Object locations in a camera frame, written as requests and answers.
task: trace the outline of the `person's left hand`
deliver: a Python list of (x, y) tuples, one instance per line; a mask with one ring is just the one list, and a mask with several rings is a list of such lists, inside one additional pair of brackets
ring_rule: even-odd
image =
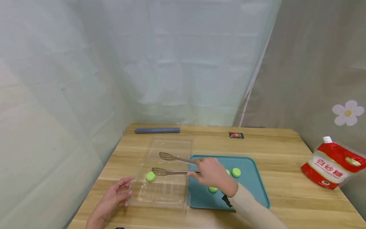
[(128, 206), (128, 199), (132, 194), (130, 181), (133, 179), (133, 177), (122, 178), (108, 188), (91, 213), (86, 223), (86, 229), (103, 229), (105, 222), (111, 217), (113, 210), (119, 204)]

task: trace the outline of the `gray rolling pin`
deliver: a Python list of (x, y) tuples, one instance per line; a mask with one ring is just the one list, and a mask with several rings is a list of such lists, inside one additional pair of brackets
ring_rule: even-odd
[(135, 129), (136, 134), (151, 134), (151, 133), (179, 133), (180, 128), (139, 128)]

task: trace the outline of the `white flower decal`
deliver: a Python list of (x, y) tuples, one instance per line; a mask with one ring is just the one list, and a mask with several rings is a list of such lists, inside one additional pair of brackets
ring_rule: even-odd
[(346, 105), (343, 107), (342, 105), (335, 105), (332, 108), (334, 114), (339, 115), (336, 119), (334, 119), (334, 123), (338, 126), (343, 126), (347, 124), (347, 126), (353, 126), (357, 123), (357, 117), (365, 112), (363, 107), (357, 106), (357, 102), (354, 100), (350, 100), (346, 102)]

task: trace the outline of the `curtain fold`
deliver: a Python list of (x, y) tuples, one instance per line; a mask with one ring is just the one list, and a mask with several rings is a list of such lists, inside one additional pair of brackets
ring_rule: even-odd
[[(363, 0), (284, 0), (234, 126), (293, 129), (311, 150), (331, 136), (365, 155), (365, 15)], [(364, 219), (365, 189), (366, 171), (342, 188)]]

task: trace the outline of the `plastic container lid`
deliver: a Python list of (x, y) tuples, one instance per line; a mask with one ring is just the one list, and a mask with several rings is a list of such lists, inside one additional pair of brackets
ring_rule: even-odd
[(189, 205), (187, 201), (187, 175), (156, 176), (152, 182), (146, 180), (146, 175), (151, 172), (153, 167), (168, 170), (188, 170), (186, 163), (162, 160), (159, 152), (189, 159), (192, 154), (192, 146), (193, 138), (190, 136), (152, 136), (141, 168), (135, 176), (129, 205), (185, 210)]
[(333, 142), (331, 137), (329, 137), (329, 136), (324, 136), (323, 141), (324, 141), (324, 143), (332, 143)]

